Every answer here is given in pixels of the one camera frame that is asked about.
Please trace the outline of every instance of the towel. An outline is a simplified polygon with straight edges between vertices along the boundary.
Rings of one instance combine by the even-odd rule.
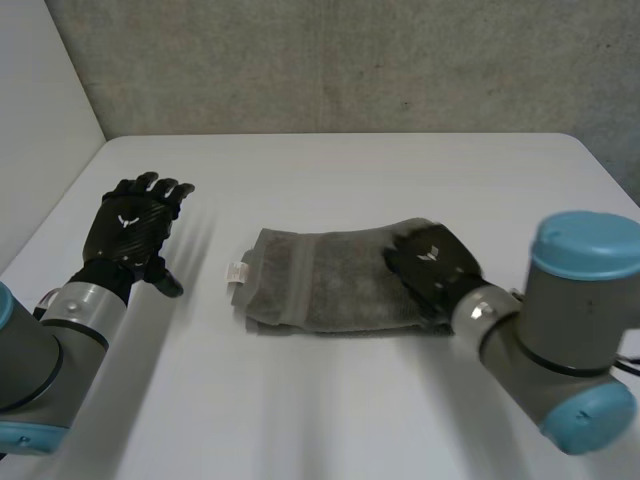
[[[243,257],[249,273],[246,282],[236,287],[232,304],[271,334],[278,329],[290,333],[291,327],[328,334],[407,328],[450,334],[448,325],[420,316],[382,256],[396,236],[429,225],[432,222],[413,218],[354,232],[263,229],[255,247]]]

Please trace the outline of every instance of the towel tag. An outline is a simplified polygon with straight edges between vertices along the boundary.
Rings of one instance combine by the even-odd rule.
[[[227,283],[244,283],[249,275],[249,265],[243,262],[233,262],[227,267]]]

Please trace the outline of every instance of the light blue cap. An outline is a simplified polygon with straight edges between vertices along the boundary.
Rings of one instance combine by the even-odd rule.
[[[611,213],[558,213],[538,226],[531,258],[570,280],[628,277],[640,273],[640,224]]]
[[[636,399],[622,383],[590,388],[554,408],[540,432],[561,451],[581,455],[605,448],[633,423]]]
[[[0,329],[11,318],[13,313],[13,295],[7,286],[0,282]]]
[[[0,422],[0,452],[46,455],[55,452],[68,428],[36,423]]]

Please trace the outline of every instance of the black cable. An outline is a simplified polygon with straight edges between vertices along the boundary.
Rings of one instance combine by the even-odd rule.
[[[636,377],[640,377],[640,370],[637,368],[630,367],[629,365],[625,365],[620,360],[616,360],[613,364],[614,367],[619,368],[623,372],[630,373],[631,375],[635,375]]]

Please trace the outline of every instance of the white wall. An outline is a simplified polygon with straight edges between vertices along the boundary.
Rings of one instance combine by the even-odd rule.
[[[0,272],[104,136],[41,0],[0,0]]]

